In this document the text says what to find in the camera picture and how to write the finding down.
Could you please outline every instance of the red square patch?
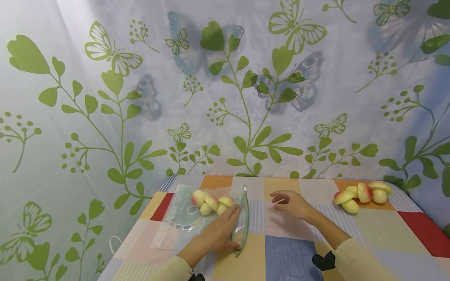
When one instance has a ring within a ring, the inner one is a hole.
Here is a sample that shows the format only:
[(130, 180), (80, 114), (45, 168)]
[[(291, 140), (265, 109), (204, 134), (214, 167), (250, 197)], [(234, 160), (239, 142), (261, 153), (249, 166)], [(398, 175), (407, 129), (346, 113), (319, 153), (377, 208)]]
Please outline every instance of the red square patch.
[(427, 215), (398, 213), (433, 257), (450, 258), (450, 239)]

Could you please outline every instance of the green butterfly print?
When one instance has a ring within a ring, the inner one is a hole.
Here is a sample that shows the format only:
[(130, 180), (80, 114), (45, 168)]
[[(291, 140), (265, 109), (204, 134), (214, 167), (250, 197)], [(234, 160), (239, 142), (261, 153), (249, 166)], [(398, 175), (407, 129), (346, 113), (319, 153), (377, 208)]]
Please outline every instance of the green butterfly print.
[(189, 49), (188, 33), (186, 29), (182, 28), (178, 33), (178, 38), (166, 39), (166, 44), (169, 48), (172, 48), (172, 53), (175, 56), (180, 54), (180, 47), (187, 50)]
[(286, 47), (299, 54), (308, 45), (314, 45), (327, 35), (327, 30), (317, 24), (308, 23), (310, 18), (302, 19), (303, 11), (299, 14), (300, 0), (281, 0), (282, 11), (275, 12), (269, 20), (269, 31), (272, 34), (289, 36)]
[(117, 74), (128, 76), (130, 67), (136, 69), (144, 61), (137, 54), (124, 52), (125, 49), (116, 49), (116, 42), (111, 43), (108, 33), (99, 22), (92, 24), (89, 36), (94, 42), (85, 44), (86, 55), (95, 61), (111, 61), (112, 71)]
[(346, 128), (345, 122), (347, 122), (347, 113), (341, 114), (336, 120), (331, 121), (331, 124), (317, 124), (314, 126), (314, 130), (319, 133), (319, 138), (327, 138), (331, 132), (342, 134)]
[(22, 226), (17, 224), (20, 232), (12, 234), (14, 239), (0, 245), (0, 264), (5, 264), (14, 257), (19, 263), (27, 260), (35, 246), (33, 237), (52, 225), (52, 217), (49, 214), (41, 214), (41, 211), (38, 204), (31, 201), (26, 203), (23, 208)]
[(397, 0), (392, 6), (383, 3), (375, 4), (373, 6), (373, 14), (377, 16), (377, 24), (382, 27), (393, 15), (397, 18), (406, 16), (411, 9), (410, 2), (411, 0)]
[(173, 137), (173, 140), (176, 142), (180, 142), (182, 138), (188, 139), (191, 138), (192, 134), (188, 131), (189, 126), (186, 123), (181, 124), (179, 129), (169, 129), (167, 132), (171, 137)]

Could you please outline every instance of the colorful checkered tablecloth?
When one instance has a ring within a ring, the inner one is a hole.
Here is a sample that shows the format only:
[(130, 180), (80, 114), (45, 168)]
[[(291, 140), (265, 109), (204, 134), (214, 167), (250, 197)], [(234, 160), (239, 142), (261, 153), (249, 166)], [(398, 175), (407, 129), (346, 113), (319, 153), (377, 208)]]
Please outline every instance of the colorful checkered tablecloth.
[(154, 195), (99, 280), (146, 280), (177, 251), (150, 246), (178, 184), (214, 189), (247, 185), (250, 225), (247, 244), (235, 258), (210, 254), (194, 269), (207, 281), (343, 280), (311, 261), (331, 248), (313, 226), (272, 210), (269, 194), (294, 190), (364, 246), (402, 280), (450, 280), (450, 239), (400, 189), (384, 205), (358, 202), (357, 215), (332, 203), (334, 194), (357, 181), (173, 175)]

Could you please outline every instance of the sliced apple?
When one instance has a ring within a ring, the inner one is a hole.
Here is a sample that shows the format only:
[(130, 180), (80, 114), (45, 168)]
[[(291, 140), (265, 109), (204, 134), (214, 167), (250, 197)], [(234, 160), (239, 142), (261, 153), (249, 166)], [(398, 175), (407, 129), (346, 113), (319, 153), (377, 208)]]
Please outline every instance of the sliced apple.
[(387, 201), (387, 193), (383, 190), (375, 189), (373, 190), (372, 200), (378, 204), (384, 204)]
[(365, 184), (365, 183), (359, 183), (358, 184), (358, 197), (361, 203), (367, 203), (370, 202), (370, 200), (373, 197), (372, 189)]
[(358, 198), (358, 187), (350, 185), (345, 190), (353, 193), (353, 198)]
[(383, 190), (387, 195), (392, 194), (392, 189), (387, 184), (382, 182), (369, 183), (369, 187), (373, 190)]
[(350, 214), (356, 214), (360, 209), (355, 200), (345, 201), (341, 205)]
[(334, 195), (334, 203), (336, 205), (342, 204), (343, 202), (349, 201), (351, 199), (353, 199), (353, 193), (347, 190), (339, 191)]

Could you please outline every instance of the right hand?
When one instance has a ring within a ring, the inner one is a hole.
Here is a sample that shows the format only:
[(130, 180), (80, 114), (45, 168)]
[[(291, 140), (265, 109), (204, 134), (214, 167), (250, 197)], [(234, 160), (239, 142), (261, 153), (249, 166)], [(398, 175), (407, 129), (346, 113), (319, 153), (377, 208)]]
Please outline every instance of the right hand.
[(287, 212), (296, 218), (305, 220), (307, 223), (311, 224), (311, 220), (318, 212), (300, 194), (295, 191), (278, 190), (272, 192), (270, 196), (273, 197), (273, 209)]

